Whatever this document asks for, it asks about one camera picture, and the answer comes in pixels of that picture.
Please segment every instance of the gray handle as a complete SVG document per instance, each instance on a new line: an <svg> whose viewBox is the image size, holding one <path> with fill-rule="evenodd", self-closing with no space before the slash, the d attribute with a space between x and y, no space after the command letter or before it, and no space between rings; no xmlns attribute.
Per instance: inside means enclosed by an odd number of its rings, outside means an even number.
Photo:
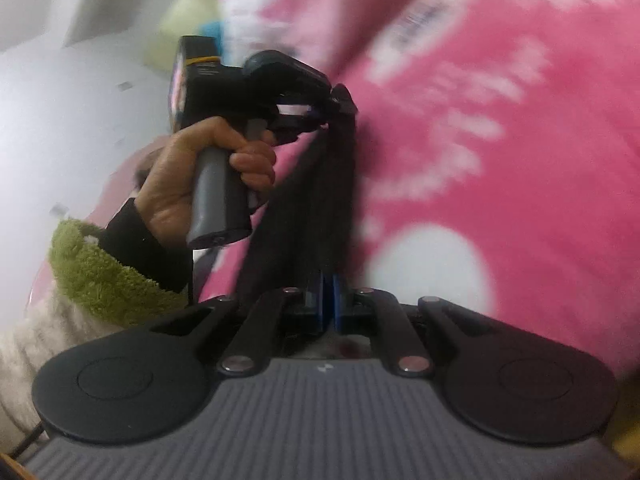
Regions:
<svg viewBox="0 0 640 480"><path fill-rule="evenodd" d="M259 138L265 126L262 119L249 120L244 134L251 140ZM211 147L198 156L191 229L187 234L187 245L191 249L231 244L252 232L250 215L258 205L257 198L229 165L230 155L229 150Z"/></svg>

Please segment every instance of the white floor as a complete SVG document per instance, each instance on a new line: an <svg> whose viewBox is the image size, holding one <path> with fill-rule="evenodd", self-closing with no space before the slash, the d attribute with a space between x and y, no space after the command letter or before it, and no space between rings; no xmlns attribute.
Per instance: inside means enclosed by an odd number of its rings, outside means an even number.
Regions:
<svg viewBox="0 0 640 480"><path fill-rule="evenodd" d="M52 207L84 218L124 158L168 132L168 79L138 49L125 32L0 54L0 330L23 315L58 222Z"/></svg>

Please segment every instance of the gray base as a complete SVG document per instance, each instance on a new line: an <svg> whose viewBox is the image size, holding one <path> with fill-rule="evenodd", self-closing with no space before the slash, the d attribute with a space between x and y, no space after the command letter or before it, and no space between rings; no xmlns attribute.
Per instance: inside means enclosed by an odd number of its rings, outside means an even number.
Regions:
<svg viewBox="0 0 640 480"><path fill-rule="evenodd" d="M171 434L122 448L56 438L26 467L40 480L616 480L630 472L597 438L535 449L485 436L450 413L429 382L393 376L377 360L283 359L225 381Z"/></svg>

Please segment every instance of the human hand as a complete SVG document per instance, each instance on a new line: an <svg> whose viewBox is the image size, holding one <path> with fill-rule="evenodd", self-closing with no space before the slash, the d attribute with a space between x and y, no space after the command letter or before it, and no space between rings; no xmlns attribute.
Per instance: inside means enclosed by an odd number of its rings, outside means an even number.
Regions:
<svg viewBox="0 0 640 480"><path fill-rule="evenodd" d="M198 154L209 146L233 150L231 167L242 181L261 194L275 180L275 137L269 130L262 140L246 140L221 117L212 117L174 134L154 164L135 204L151 234L165 247L182 247L191 225L193 173Z"/></svg>

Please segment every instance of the green fluffy sleeve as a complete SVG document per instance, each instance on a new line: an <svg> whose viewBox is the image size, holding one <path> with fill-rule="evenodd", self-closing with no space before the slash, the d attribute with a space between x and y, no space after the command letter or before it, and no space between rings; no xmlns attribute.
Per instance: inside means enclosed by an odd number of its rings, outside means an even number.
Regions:
<svg viewBox="0 0 640 480"><path fill-rule="evenodd" d="M120 326L186 306L184 295L162 290L98 247L101 231L75 219L63 220L56 228L49 263L62 294L93 316Z"/></svg>

